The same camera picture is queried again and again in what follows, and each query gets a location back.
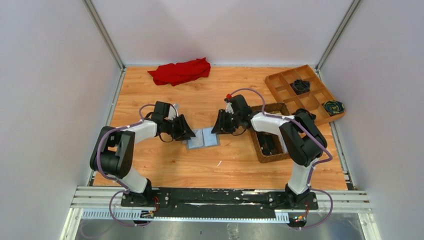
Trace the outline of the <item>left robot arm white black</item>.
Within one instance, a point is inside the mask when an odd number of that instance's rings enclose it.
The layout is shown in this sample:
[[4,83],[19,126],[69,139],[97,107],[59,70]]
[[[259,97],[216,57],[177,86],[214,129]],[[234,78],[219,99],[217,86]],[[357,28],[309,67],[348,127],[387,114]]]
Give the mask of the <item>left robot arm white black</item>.
[[116,181],[124,187],[124,197],[135,203],[147,205],[156,200],[151,181],[133,167],[136,144],[162,134],[173,141],[186,141],[195,137],[185,116],[170,103],[157,101],[154,109],[130,125],[104,126],[99,133],[89,160],[90,168],[105,179]]

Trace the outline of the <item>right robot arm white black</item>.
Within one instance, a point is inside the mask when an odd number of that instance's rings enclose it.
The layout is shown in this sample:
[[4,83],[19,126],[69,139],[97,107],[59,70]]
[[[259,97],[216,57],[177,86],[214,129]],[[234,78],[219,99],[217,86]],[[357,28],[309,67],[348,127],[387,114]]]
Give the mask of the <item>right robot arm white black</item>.
[[282,200],[274,200],[274,203],[292,208],[305,205],[311,192],[314,167],[327,149],[327,141],[313,118],[307,112],[276,115],[253,110],[240,94],[225,101],[226,108],[219,110],[212,134],[232,135],[238,128],[243,128],[282,138],[286,153],[293,160],[293,168]]

